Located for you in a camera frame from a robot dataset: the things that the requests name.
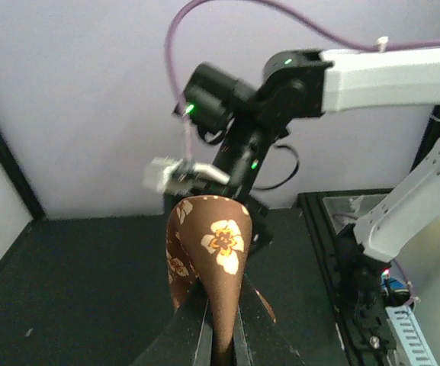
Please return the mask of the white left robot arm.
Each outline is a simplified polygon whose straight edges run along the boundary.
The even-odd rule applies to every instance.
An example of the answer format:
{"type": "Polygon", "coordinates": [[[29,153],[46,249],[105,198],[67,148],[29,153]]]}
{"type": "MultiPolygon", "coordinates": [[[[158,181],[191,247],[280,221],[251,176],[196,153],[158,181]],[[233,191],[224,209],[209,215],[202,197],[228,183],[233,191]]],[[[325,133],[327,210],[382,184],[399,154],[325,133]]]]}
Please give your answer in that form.
{"type": "MultiPolygon", "coordinates": [[[[440,139],[425,159],[370,213],[339,234],[349,289],[361,270],[376,272],[440,215],[440,139]]],[[[240,203],[194,197],[184,218],[169,218],[166,256],[177,306],[138,365],[301,365],[268,304],[244,269],[252,221],[240,203]]]]}

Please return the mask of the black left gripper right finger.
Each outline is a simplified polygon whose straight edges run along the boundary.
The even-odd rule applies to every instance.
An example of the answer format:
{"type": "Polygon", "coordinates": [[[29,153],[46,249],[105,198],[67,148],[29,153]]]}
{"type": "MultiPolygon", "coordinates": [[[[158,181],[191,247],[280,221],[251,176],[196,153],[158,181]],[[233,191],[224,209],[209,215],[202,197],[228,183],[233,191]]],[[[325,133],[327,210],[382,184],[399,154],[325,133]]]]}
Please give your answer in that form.
{"type": "Polygon", "coordinates": [[[303,363],[245,276],[234,327],[234,364],[289,366],[303,363]]]}

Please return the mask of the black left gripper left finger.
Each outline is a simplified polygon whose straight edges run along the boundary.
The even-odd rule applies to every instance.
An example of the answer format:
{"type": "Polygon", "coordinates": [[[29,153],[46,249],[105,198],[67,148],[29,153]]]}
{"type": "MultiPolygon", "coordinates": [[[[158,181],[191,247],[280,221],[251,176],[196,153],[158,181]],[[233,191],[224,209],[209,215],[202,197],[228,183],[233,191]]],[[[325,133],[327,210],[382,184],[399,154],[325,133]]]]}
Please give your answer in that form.
{"type": "Polygon", "coordinates": [[[204,366],[211,364],[213,322],[202,284],[194,284],[165,329],[133,365],[204,366]]]}

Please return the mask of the brown floral necktie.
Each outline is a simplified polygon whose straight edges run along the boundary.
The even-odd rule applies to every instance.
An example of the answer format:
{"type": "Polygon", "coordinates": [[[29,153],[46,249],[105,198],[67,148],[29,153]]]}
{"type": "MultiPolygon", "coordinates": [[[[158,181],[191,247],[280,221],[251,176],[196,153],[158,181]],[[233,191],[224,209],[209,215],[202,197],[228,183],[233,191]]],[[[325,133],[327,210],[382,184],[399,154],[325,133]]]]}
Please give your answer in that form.
{"type": "Polygon", "coordinates": [[[231,198],[187,197],[169,215],[165,255],[173,307],[185,302],[196,281],[203,284],[212,311],[217,365],[228,365],[233,358],[233,331],[251,241],[250,213],[231,198]]]}

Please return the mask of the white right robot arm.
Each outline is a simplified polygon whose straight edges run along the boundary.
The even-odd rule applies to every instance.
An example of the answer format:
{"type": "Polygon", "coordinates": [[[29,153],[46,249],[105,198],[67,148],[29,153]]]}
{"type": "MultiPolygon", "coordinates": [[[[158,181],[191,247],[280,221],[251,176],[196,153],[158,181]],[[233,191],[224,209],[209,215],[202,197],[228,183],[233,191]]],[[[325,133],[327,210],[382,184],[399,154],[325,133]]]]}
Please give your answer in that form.
{"type": "MultiPolygon", "coordinates": [[[[208,133],[225,132],[212,164],[178,162],[171,173],[183,189],[202,183],[243,197],[265,154],[296,118],[361,108],[440,104],[440,48],[421,50],[291,50],[275,54],[253,88],[209,63],[182,93],[190,118],[208,133]]],[[[440,138],[420,164],[353,228],[360,252],[389,262],[440,215],[440,138]]]]}

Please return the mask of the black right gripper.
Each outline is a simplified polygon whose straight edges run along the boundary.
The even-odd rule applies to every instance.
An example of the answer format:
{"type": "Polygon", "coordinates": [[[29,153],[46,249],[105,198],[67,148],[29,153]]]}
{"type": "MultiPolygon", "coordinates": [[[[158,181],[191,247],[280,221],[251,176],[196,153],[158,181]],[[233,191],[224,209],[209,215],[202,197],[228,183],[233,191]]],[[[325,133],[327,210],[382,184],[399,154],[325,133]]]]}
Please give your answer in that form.
{"type": "Polygon", "coordinates": [[[208,182],[202,194],[216,194],[243,204],[252,219],[252,239],[249,254],[253,256],[272,241],[267,228],[268,207],[251,195],[254,182],[262,167],[272,138],[261,127],[232,126],[221,144],[213,166],[227,173],[226,184],[208,182]]]}

